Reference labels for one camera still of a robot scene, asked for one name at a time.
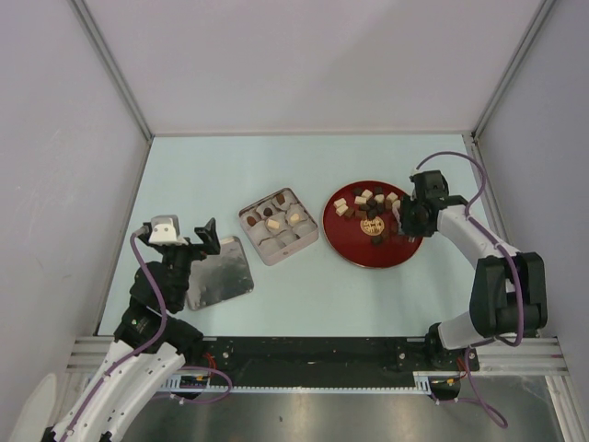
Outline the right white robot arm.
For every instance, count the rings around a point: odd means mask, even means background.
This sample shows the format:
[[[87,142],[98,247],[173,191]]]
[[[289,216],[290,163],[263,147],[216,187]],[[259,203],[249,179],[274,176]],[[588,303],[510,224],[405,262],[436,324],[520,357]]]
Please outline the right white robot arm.
[[[483,226],[467,200],[449,192],[439,170],[410,177],[410,196],[401,198],[398,231],[410,238],[438,233],[452,242],[474,269],[467,310],[436,323],[427,333],[426,362],[446,369],[458,351],[498,340],[519,345],[548,323],[546,270],[536,252],[522,252]]]

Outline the silver tin lid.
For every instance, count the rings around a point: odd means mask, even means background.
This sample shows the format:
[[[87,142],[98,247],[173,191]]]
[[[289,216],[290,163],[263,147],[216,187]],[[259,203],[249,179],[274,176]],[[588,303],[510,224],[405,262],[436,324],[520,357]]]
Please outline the silver tin lid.
[[[186,307],[192,311],[246,295],[253,291],[254,281],[240,239],[220,240],[218,255],[208,256],[191,265]]]

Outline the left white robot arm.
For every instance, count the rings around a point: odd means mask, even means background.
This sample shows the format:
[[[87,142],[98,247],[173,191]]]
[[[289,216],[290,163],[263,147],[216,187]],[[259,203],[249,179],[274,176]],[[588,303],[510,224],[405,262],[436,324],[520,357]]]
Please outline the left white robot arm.
[[[106,355],[65,417],[46,429],[46,441],[120,441],[134,418],[178,369],[197,366],[203,334],[176,313],[184,309],[191,266],[221,251],[216,222],[179,233],[174,215],[159,215],[130,236],[139,268],[130,300]]]

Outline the red round plate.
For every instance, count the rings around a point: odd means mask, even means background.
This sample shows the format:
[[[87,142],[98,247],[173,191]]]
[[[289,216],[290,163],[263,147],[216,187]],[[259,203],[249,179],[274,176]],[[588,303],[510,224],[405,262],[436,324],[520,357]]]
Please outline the red round plate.
[[[409,260],[422,244],[396,235],[393,204],[406,193],[379,180],[344,185],[328,199],[321,216],[329,245],[346,261],[364,268],[386,269]],[[336,214],[334,202],[344,199],[347,211]]]

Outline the pink chocolate tin box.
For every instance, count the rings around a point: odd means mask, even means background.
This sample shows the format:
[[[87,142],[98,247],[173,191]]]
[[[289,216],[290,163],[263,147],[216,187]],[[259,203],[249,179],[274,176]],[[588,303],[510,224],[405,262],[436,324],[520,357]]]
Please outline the pink chocolate tin box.
[[[238,212],[262,262],[273,266],[318,240],[318,223],[291,188],[282,188]]]

